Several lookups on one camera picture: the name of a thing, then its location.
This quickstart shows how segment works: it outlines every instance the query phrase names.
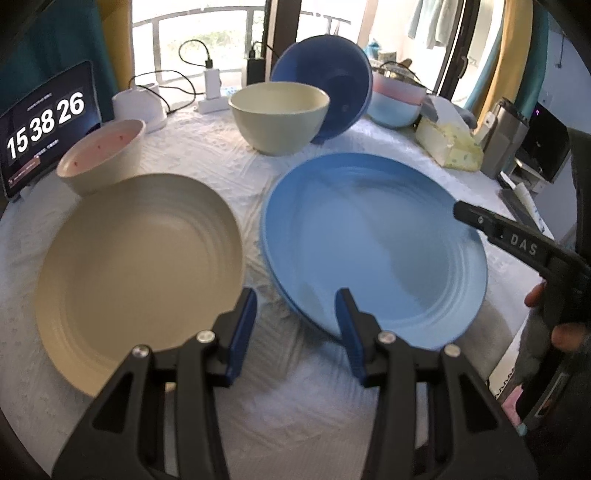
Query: beige bowl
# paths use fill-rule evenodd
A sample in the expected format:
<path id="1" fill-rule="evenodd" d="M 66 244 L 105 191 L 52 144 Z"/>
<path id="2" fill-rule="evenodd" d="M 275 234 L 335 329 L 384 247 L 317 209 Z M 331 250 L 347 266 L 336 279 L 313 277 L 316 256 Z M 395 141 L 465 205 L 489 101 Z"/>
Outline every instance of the beige bowl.
<path id="1" fill-rule="evenodd" d="M 137 175 L 145 130 L 143 120 L 107 123 L 66 152 L 57 176 L 84 196 Z"/>
<path id="2" fill-rule="evenodd" d="M 324 91 L 294 82 L 249 85 L 229 101 L 244 140 L 267 155 L 290 155 L 310 143 L 329 103 Z"/>

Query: stacked bowls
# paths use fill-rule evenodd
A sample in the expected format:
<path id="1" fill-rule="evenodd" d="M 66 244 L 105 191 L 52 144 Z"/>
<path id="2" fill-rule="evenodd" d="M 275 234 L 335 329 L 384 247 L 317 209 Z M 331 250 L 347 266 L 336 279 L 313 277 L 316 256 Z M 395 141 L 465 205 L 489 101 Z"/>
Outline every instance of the stacked bowls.
<path id="1" fill-rule="evenodd" d="M 368 115 L 378 125 L 401 128 L 412 125 L 421 112 L 427 89 L 398 64 L 391 70 L 373 72 L 374 86 Z"/>

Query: light blue bowl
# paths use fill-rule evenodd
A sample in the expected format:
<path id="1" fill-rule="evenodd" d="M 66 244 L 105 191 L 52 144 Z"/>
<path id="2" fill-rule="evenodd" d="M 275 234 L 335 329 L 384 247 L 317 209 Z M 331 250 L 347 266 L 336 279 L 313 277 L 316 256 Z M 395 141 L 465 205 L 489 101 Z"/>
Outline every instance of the light blue bowl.
<path id="1" fill-rule="evenodd" d="M 409 127 L 421 113 L 421 105 L 394 100 L 378 92 L 372 92 L 368 115 L 371 119 L 387 128 Z"/>

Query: towel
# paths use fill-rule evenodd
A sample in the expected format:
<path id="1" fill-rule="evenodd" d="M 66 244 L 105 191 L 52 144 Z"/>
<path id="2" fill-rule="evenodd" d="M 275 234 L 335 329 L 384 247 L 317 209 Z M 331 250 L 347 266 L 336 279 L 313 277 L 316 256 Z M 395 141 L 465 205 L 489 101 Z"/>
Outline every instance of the towel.
<path id="1" fill-rule="evenodd" d="M 458 0 L 418 0 L 408 36 L 428 49 L 445 47 L 452 34 Z"/>

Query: plate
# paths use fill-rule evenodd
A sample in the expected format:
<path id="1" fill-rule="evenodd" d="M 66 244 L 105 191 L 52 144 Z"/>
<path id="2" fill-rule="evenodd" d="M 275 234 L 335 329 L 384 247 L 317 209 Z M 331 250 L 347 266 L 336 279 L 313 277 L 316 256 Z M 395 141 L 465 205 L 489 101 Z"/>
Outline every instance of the plate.
<path id="1" fill-rule="evenodd" d="M 231 310 L 244 280 L 230 207 L 188 177 L 151 174 L 85 197 L 45 258 L 37 326 L 56 368 L 95 396 L 134 345 L 184 343 Z"/>
<path id="2" fill-rule="evenodd" d="M 389 158 L 308 160 L 265 202 L 264 255 L 283 295 L 340 338 L 335 294 L 348 287 L 383 329 L 437 349 L 475 318 L 488 268 L 482 241 L 453 217 L 454 198 Z"/>

